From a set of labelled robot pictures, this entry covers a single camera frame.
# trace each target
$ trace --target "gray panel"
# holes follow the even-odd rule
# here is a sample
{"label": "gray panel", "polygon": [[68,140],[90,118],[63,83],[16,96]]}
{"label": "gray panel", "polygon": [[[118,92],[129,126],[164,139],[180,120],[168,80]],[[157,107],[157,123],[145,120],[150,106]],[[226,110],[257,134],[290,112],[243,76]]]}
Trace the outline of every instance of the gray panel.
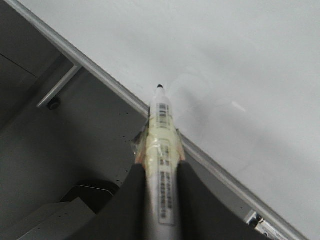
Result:
{"label": "gray panel", "polygon": [[39,77],[60,52],[29,22],[0,1],[0,54]]}
{"label": "gray panel", "polygon": [[36,78],[0,55],[0,128]]}
{"label": "gray panel", "polygon": [[94,212],[77,198],[19,240],[63,240],[78,231],[94,216]]}
{"label": "gray panel", "polygon": [[0,232],[42,205],[59,202],[77,181],[93,175],[70,162],[77,157],[53,133],[60,125],[55,113],[36,107],[70,66],[60,66],[0,130]]}
{"label": "gray panel", "polygon": [[[77,181],[98,178],[120,186],[134,162],[130,140],[146,119],[86,70],[59,93],[58,109],[36,108],[70,66],[57,68],[0,134],[0,226],[58,201]],[[248,205],[208,170],[187,160],[227,207],[240,217],[248,213]]]}
{"label": "gray panel", "polygon": [[0,239],[16,240],[22,237],[24,234],[42,223],[44,220],[59,211],[61,208],[65,207],[67,204],[69,204],[69,202],[59,202],[43,205],[38,210],[18,222],[16,225],[2,232],[0,234]]}

